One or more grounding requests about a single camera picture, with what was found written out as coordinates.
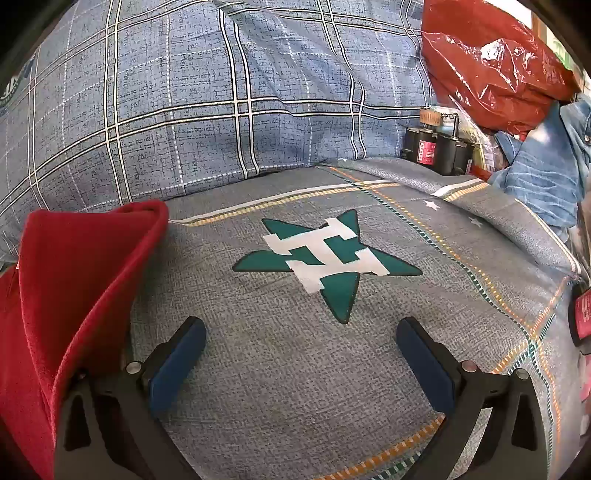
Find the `blue plaid pillow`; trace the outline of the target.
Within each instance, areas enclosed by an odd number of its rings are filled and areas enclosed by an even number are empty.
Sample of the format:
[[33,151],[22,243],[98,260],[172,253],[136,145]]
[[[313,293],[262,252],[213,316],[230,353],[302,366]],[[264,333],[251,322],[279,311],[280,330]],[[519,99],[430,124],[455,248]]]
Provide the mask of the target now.
[[77,1],[1,95],[1,259],[102,212],[396,155],[434,101],[420,1]]

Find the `red plastic bag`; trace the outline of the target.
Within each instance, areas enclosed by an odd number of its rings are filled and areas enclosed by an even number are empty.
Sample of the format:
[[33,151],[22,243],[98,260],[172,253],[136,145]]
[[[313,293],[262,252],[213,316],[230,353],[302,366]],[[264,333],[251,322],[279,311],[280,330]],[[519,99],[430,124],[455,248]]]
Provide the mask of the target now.
[[486,1],[426,1],[421,34],[438,101],[482,128],[526,134],[580,92],[545,43]]

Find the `red knit garment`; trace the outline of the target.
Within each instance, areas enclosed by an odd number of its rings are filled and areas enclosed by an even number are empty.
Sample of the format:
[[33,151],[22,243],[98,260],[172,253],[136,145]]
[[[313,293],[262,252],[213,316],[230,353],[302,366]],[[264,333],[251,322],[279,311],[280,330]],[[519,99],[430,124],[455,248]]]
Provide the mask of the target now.
[[68,384],[81,369],[119,370],[131,306],[167,224],[159,200],[28,215],[18,261],[1,276],[2,478],[53,478]]

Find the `black red-labelled gadget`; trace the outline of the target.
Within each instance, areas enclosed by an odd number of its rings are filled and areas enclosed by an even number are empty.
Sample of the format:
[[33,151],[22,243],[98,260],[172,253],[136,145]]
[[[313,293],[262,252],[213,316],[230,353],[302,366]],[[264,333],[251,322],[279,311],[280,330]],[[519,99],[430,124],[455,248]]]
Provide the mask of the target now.
[[573,344],[584,355],[590,354],[591,343],[591,293],[590,288],[577,284],[572,289],[568,324]]

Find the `black device with red label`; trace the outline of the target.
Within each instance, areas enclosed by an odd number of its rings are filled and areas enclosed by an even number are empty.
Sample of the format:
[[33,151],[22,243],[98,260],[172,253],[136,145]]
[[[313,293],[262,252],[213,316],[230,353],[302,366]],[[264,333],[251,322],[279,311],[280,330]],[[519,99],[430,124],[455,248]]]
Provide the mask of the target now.
[[458,109],[440,106],[421,109],[419,125],[406,129],[401,159],[443,176],[468,174],[475,146],[467,130],[461,129],[463,120]]

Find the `blue denim clothing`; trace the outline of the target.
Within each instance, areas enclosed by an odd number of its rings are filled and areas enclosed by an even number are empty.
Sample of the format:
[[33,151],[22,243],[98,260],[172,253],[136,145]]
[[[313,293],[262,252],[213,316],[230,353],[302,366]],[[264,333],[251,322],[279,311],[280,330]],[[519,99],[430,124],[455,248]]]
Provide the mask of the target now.
[[555,103],[542,123],[520,141],[506,132],[496,140],[509,166],[489,182],[537,214],[555,233],[577,223],[590,171],[590,98]]

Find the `grey patterned bed sheet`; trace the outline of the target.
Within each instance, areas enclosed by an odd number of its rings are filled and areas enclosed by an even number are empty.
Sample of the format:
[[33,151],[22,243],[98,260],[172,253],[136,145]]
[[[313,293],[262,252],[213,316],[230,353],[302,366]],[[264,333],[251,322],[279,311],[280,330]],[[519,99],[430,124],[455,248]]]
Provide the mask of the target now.
[[163,424],[204,479],[398,478],[442,423],[397,347],[415,317],[459,360],[526,370],[575,458],[568,325],[584,271],[523,202],[402,160],[329,162],[174,199],[131,314],[145,358],[188,316],[207,341]]

